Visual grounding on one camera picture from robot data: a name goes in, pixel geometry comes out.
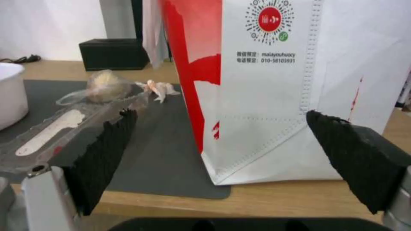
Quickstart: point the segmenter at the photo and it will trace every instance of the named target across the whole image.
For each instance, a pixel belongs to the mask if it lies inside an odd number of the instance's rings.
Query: wooden table
[[[25,67],[25,79],[84,81],[92,74],[84,71],[82,62],[41,61]],[[147,67],[117,73],[136,81],[178,82],[172,63],[156,71]],[[384,136],[411,153],[411,118],[394,110]],[[106,191],[94,212],[133,217],[360,217],[381,222],[381,214],[371,215],[342,180],[234,185],[225,200]]]

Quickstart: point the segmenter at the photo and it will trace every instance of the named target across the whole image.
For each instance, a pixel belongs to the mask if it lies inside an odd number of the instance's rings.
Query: white shopping bag
[[[409,0],[159,0],[216,185],[336,179],[316,109],[382,133],[411,67]]]

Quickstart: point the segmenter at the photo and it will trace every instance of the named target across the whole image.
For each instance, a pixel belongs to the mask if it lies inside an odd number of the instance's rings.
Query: black box
[[[86,71],[141,70],[149,61],[141,39],[93,39],[79,47]]]

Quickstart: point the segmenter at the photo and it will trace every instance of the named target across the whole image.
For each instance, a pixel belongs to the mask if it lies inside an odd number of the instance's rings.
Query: white pot
[[[0,63],[0,130],[22,119],[28,112],[27,96],[18,64]]]

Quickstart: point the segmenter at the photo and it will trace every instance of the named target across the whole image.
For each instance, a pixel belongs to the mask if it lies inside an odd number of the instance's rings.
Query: black mat
[[[61,107],[55,101],[70,92],[84,89],[85,82],[25,81],[29,114],[17,124],[0,131],[0,143],[12,140],[30,127],[51,117]],[[224,199],[231,187],[214,186],[198,153],[182,96],[170,96],[163,104],[150,100],[144,119],[136,130],[108,190],[168,196]],[[90,131],[93,141],[96,131]],[[82,151],[88,142],[79,142]],[[51,160],[51,164],[71,161],[70,152]],[[24,174],[0,173],[13,183]]]

